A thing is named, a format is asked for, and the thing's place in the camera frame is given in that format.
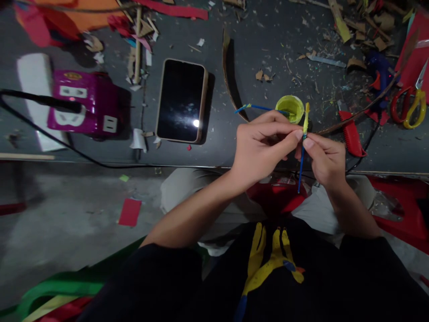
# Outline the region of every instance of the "glue cup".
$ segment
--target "glue cup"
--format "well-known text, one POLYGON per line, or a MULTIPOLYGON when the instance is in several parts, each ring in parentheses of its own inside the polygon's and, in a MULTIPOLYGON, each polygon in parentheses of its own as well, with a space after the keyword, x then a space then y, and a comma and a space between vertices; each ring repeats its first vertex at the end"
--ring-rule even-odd
POLYGON ((289 112, 287 116, 289 122, 298 124, 304 115, 304 104, 296 96, 286 95, 278 100, 276 110, 289 112))

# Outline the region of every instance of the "hand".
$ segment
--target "hand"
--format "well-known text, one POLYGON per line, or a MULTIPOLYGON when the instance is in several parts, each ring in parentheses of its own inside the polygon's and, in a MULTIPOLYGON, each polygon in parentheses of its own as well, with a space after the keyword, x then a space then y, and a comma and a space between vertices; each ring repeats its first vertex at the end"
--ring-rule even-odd
POLYGON ((303 136, 302 127, 293 125, 280 112, 273 110, 241 124, 237 129, 237 149, 231 169, 232 182, 246 191, 259 180, 267 177, 280 160, 294 150, 303 136), (270 137, 286 135, 271 145, 270 137))
POLYGON ((308 133, 303 142, 305 151, 313 159, 311 167, 317 181, 326 190, 341 187, 345 181, 345 147, 317 134, 308 133))

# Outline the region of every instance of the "concrete floor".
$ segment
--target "concrete floor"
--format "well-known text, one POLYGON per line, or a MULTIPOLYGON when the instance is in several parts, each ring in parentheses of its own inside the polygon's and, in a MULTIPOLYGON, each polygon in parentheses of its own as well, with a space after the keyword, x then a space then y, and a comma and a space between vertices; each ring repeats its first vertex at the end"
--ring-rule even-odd
MULTIPOLYGON (((43 279, 92 265, 145 236, 162 216, 163 168, 104 169, 67 163, 2 163, 0 204, 20 196, 28 209, 0 216, 0 309, 43 279), (122 174, 128 182, 119 180, 122 174), (135 228, 119 226, 125 198, 142 200, 135 228)), ((429 256, 386 234, 408 270, 429 277, 429 256)))

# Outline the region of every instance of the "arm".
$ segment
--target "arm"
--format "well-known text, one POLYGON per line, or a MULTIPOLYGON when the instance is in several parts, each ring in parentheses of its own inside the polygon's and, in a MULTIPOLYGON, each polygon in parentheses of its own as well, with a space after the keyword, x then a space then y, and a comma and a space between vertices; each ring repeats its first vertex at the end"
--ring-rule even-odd
POLYGON ((368 239, 380 237, 374 218, 345 180, 344 144, 309 133, 303 145, 313 159, 314 175, 325 187, 344 233, 368 239))
POLYGON ((168 212, 148 234, 141 246, 155 243, 182 248, 196 243, 221 212, 239 194, 268 176, 281 159, 294 150, 303 136, 279 112, 261 115, 237 129, 237 149, 232 169, 168 212), (273 146, 267 138, 286 137, 273 146))

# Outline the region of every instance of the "scissors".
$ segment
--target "scissors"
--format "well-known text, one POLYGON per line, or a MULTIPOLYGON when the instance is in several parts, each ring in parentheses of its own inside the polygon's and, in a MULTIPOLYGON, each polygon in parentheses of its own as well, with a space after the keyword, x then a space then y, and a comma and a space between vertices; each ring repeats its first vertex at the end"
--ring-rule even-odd
POLYGON ((401 89, 395 97, 393 97, 392 104, 390 106, 390 114, 392 119, 396 123, 403 123, 404 127, 407 129, 413 129, 418 127, 424 120, 426 115, 426 93, 421 90, 421 87, 423 85, 423 76, 425 75, 426 66, 428 65, 429 59, 426 60, 425 65, 423 66, 419 78, 417 79, 416 85, 409 86, 406 88, 401 89), (401 117, 398 116, 396 112, 396 105, 398 102, 399 97, 405 93, 404 102, 402 104, 402 115, 401 117), (414 95, 414 102, 410 107, 410 97, 411 95, 414 95), (417 118, 417 121, 411 125, 410 119, 412 117, 412 114, 414 113, 415 109, 420 105, 420 114, 417 118))

